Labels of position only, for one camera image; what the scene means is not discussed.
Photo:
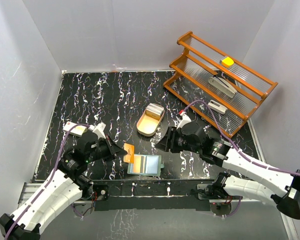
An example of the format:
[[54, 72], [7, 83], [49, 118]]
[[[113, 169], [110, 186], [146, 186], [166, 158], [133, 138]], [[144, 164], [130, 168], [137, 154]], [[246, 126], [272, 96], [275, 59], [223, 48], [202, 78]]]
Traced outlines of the orange credit card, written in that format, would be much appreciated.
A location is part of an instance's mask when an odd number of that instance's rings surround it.
[[125, 142], [123, 148], [127, 152], [127, 154], [123, 157], [123, 161], [128, 164], [133, 164], [135, 156], [135, 146]]

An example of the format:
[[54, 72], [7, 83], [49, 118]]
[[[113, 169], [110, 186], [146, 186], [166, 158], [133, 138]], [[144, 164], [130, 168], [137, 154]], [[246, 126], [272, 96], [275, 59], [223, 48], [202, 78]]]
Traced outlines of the green card holder wallet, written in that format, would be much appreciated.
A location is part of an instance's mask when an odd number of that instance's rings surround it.
[[133, 163], [128, 164], [129, 175], [159, 177], [164, 168], [161, 155], [134, 155]]

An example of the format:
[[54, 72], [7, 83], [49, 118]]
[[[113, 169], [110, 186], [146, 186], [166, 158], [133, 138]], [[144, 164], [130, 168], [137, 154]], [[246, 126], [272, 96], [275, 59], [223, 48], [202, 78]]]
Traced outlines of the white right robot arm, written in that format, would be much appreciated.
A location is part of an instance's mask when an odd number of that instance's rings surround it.
[[181, 127], [170, 126], [155, 147], [171, 153], [192, 152], [208, 164], [244, 176], [238, 178], [221, 172], [211, 185], [194, 190], [198, 196], [219, 199], [238, 196], [258, 200], [300, 220], [300, 169], [293, 173], [281, 172], [236, 150], [230, 142], [211, 137], [194, 121]]

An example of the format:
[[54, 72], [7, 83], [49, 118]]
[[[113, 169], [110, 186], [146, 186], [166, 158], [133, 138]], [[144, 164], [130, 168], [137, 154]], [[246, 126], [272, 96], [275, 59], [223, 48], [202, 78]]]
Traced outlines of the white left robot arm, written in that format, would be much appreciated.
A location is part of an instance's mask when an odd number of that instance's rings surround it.
[[6, 240], [38, 240], [46, 227], [68, 206], [93, 195], [92, 181], [84, 175], [88, 164], [127, 155], [108, 135], [87, 131], [63, 151], [56, 166], [35, 193], [13, 213], [0, 217]]

